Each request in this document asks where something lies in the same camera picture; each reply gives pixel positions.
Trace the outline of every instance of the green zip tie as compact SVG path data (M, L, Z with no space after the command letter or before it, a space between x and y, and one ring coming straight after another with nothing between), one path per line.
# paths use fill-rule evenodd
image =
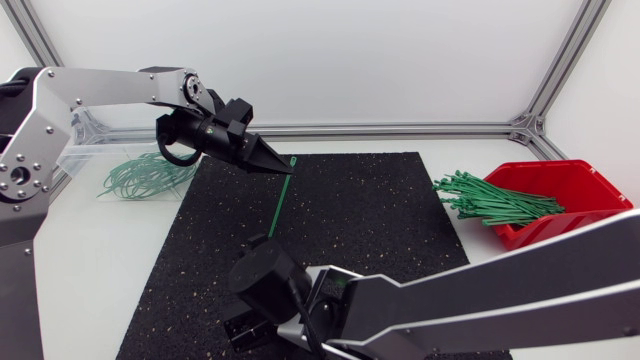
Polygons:
M289 164L291 167L296 166L296 160L298 160L295 156L291 157L289 160ZM289 187L289 180L291 179L291 174L288 174L284 179L284 185L282 186L282 192L280 193L280 201L278 201L278 207L276 207L276 213L273 215L273 221L271 222L271 230L269 230L269 238L273 236L274 231L276 230L276 224L278 223L278 216L280 216L280 209L282 208L282 203L284 202L284 196L287 193L287 188Z
M113 193L127 200L142 200L190 180L197 169L195 164L175 166L159 152L142 154L113 168L102 184L107 190L97 197Z
M442 198L441 202L458 210L459 219L482 217L482 223L487 226L524 226L542 216L565 211L555 198L503 189L467 172L456 170L454 175L446 176L448 178L434 181L433 189L457 196Z

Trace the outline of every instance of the white table surface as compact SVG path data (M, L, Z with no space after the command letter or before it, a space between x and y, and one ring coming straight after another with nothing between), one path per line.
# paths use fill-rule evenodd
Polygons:
M418 151L432 179L456 169L484 177L510 161L536 160L506 140L275 142L280 153ZM52 204L35 239L45 358L114 359L179 201L96 199L109 162L83 169ZM504 253L493 232L448 210L469 261ZM516 360L637 359L640 337L512 350Z

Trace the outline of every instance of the black rubber mat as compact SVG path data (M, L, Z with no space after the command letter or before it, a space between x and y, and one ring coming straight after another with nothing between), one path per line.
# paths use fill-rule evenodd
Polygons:
M300 155L274 238L303 265L405 282L468 263L417 153ZM158 256L119 359L306 359L284 340L231 349L222 309L246 239L268 233L284 176L205 158ZM441 355L511 359L508 352Z

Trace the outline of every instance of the white wall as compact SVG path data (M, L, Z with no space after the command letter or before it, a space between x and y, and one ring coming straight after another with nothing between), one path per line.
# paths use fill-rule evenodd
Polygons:
M35 66L35 62L4 9L0 8L0 83L11 78L16 70L29 66Z
M614 0L548 114L548 134L640 205L640 1Z
M510 120L582 0L32 3L67 66L190 66L264 124Z

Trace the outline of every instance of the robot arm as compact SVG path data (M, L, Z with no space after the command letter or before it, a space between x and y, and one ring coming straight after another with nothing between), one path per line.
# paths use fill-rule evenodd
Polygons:
M174 109L157 119L158 146L176 165L202 153L247 171L291 173L259 135L241 99L224 104L187 68L138 72L25 68L0 85L0 349L15 359L42 358L32 256L33 238L49 208L52 171L69 140L79 106L147 103ZM166 148L195 149L189 159Z
M380 360L634 336L639 235L640 210L628 211L405 284L335 266L303 269L265 240L230 273L231 291L246 305L228 313L225 328L236 351L277 335L316 354L322 347L339 358ZM302 310L288 283L302 294Z

